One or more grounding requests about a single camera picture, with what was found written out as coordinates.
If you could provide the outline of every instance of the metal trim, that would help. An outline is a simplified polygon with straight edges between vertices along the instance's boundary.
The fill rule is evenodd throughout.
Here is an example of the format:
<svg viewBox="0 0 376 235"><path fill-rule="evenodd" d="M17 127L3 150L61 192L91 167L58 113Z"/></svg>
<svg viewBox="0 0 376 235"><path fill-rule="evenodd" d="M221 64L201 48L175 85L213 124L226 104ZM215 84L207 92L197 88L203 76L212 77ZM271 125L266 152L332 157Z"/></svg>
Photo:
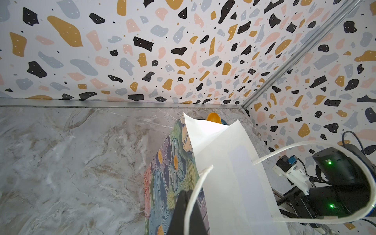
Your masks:
<svg viewBox="0 0 376 235"><path fill-rule="evenodd" d="M202 105L147 102L114 102L114 101L80 101L80 100L33 100L0 98L0 106L5 107L54 107L54 108L210 108L231 109L242 108L241 105Z"/></svg>
<svg viewBox="0 0 376 235"><path fill-rule="evenodd" d="M282 77L287 70L297 64L297 62L309 52L321 39L332 31L339 23L346 18L363 0L348 0L336 11L313 35L305 42L278 70L270 76L255 92L241 105L248 108L261 94L271 87L277 79Z"/></svg>

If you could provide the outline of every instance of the marble surface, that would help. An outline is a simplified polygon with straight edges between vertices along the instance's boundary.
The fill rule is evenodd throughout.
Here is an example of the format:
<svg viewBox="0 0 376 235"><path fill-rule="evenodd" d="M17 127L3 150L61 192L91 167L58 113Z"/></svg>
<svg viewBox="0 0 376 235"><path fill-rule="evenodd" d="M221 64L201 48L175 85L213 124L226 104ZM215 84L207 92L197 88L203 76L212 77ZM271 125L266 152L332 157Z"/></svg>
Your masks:
<svg viewBox="0 0 376 235"><path fill-rule="evenodd" d="M217 112L243 124L259 156L268 153L241 109L0 107L0 227L4 234L144 234L143 173L177 118ZM263 163L274 189L271 159ZM291 234L314 234L288 225Z"/></svg>

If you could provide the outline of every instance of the colorful flower painting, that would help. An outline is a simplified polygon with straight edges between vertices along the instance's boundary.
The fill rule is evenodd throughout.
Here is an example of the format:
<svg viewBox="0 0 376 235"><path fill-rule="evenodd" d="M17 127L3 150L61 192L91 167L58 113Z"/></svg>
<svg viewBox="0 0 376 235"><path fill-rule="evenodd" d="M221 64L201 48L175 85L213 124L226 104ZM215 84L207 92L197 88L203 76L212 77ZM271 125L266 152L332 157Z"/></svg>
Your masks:
<svg viewBox="0 0 376 235"><path fill-rule="evenodd" d="M146 235L167 233L179 193L193 189L198 178L192 145L182 115L144 173ZM210 234L203 190L197 203Z"/></svg>

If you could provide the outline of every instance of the terrazzo wallpaper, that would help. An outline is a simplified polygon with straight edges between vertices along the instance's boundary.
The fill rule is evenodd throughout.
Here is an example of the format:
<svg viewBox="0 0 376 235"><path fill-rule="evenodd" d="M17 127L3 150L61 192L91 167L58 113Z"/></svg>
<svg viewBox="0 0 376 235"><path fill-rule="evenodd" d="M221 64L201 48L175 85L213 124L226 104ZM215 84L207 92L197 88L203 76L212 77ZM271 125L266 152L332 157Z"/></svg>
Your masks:
<svg viewBox="0 0 376 235"><path fill-rule="evenodd" d="M241 104L345 0L2 0L0 97Z"/></svg>
<svg viewBox="0 0 376 235"><path fill-rule="evenodd" d="M341 143L353 131L376 163L376 1L365 0L248 111L271 152L306 140ZM346 134L346 143L359 147ZM281 155L305 158L325 146L298 147Z"/></svg>

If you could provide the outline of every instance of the white cord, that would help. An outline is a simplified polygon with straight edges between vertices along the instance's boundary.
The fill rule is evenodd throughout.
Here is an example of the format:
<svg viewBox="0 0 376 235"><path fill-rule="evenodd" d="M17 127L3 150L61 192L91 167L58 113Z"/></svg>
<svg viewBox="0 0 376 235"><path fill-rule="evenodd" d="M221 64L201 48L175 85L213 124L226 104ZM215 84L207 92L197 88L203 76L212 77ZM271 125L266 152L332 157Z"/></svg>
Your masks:
<svg viewBox="0 0 376 235"><path fill-rule="evenodd" d="M287 149L290 149L292 147L297 146L303 146L303 145L324 145L324 146L330 146L333 147L342 153L344 153L346 156L351 158L363 171L365 174L367 181L370 185L370 200L367 202L367 205L354 214L346 217L341 217L337 219L307 219L307 218L273 218L274 221L280 221L280 222L298 222L298 223L319 223L319 224L342 224L342 223L349 223L352 221L360 220L361 218L365 217L369 214L369 212L373 209L373 206L376 204L376 183L375 179L373 178L371 172L367 168L367 166L352 152L348 151L342 146L339 146L337 144L332 144L330 142L320 142L320 141L302 141L294 144L290 144L286 147L280 148L279 150L276 150L272 152L271 154L268 154L256 161L253 162L253 165L256 165L282 151L285 151Z"/></svg>
<svg viewBox="0 0 376 235"><path fill-rule="evenodd" d="M184 215L184 235L189 235L189 225L191 220L191 214L193 211L193 206L196 203L197 197L199 196L201 187L209 174L209 172L213 169L213 165L210 165L208 168L205 168L204 170L200 171L200 178L196 183L196 186L194 187L191 197L189 198L189 202L187 204L187 208L185 209L185 215Z"/></svg>

